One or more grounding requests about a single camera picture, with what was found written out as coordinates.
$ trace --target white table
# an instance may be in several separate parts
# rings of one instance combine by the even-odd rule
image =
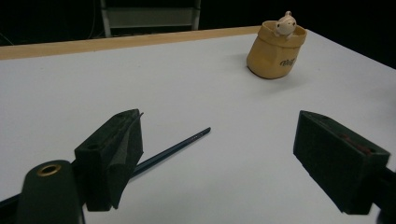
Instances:
[[[209,135],[134,179],[99,223],[375,223],[348,216],[292,153],[300,110],[326,115],[396,159],[396,71],[308,31],[291,72],[253,75],[256,34],[0,61],[0,200],[25,174],[138,108],[144,161]]]

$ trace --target white bear figure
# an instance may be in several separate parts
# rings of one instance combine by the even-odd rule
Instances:
[[[291,16],[291,12],[287,11],[285,16],[276,22],[274,34],[275,36],[286,35],[286,39],[290,39],[293,36],[293,32],[296,27],[296,20]]]

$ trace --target table edge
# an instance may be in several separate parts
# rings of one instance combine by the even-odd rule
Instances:
[[[157,44],[167,44],[231,35],[257,34],[260,26],[198,30],[177,33],[134,35],[78,41],[0,47],[0,60],[33,58],[105,49],[121,49]]]

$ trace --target toy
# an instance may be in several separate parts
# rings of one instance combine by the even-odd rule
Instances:
[[[286,35],[286,39],[289,40],[293,36],[293,32],[296,27],[296,20],[291,16],[291,12],[287,11],[285,16],[276,22],[274,34],[275,36]]]
[[[247,56],[247,67],[263,78],[287,75],[297,61],[306,34],[307,31],[297,25],[290,11],[279,21],[263,22]]]

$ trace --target black pen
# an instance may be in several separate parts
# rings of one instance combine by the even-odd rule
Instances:
[[[134,168],[134,172],[131,174],[131,178],[142,174],[143,172],[147,171],[147,169],[153,167],[154,165],[158,164],[160,161],[165,160],[166,158],[170,157],[171,155],[175,154],[176,152],[180,151],[182,148],[188,146],[189,144],[195,142],[196,140],[203,137],[205,134],[210,132],[210,128],[207,128],[200,133],[197,133],[190,138],[166,149],[165,151],[151,157],[150,159],[139,163]]]

